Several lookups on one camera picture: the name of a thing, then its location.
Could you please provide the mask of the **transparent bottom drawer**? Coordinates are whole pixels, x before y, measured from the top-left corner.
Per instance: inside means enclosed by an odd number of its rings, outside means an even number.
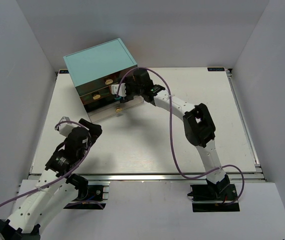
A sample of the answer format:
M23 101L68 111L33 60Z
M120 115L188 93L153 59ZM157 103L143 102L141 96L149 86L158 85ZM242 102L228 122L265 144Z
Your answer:
M107 119L118 113L122 113L125 110L136 107L144 102L144 99L141 96L135 96L133 100L130 100L126 103L120 103L115 101L113 103L102 106L98 109L91 110L87 112L87 115L92 123Z

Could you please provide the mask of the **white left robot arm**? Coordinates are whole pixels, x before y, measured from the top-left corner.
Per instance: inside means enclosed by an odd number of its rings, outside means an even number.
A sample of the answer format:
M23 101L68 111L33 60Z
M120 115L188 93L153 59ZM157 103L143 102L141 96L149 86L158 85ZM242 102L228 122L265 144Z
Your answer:
M64 140L45 164L34 189L22 194L21 205L7 219L0 219L2 240L39 240L50 221L74 200L88 195L88 180L74 171L101 136L99 124L63 117L54 127Z

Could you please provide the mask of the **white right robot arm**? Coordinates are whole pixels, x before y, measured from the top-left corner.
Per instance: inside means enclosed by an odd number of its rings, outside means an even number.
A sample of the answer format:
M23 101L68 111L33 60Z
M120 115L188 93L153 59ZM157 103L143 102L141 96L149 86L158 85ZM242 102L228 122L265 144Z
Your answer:
M203 103L193 105L174 96L167 82L154 84L150 72L152 70L146 67L129 70L119 83L119 90L124 91L121 98L129 101L134 96L141 96L145 102L167 110L170 117L179 118L186 139L200 155L208 187L219 196L230 185L230 180L216 150L216 126L208 107Z

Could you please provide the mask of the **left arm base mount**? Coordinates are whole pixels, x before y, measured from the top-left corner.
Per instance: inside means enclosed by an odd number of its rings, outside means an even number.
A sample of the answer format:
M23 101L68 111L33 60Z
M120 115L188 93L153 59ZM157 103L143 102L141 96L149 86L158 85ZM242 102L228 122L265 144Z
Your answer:
M68 203L67 210L103 210L109 197L109 185L91 183L86 178L72 174L66 179L66 184L72 185L76 198Z

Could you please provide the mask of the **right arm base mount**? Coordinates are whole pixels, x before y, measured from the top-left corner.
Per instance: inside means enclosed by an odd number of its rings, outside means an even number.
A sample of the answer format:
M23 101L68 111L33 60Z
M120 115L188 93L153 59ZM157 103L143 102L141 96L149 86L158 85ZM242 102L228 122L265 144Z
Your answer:
M194 213L230 213L239 212L239 195L236 186L230 183L227 175L216 184L193 184L187 197L192 201Z

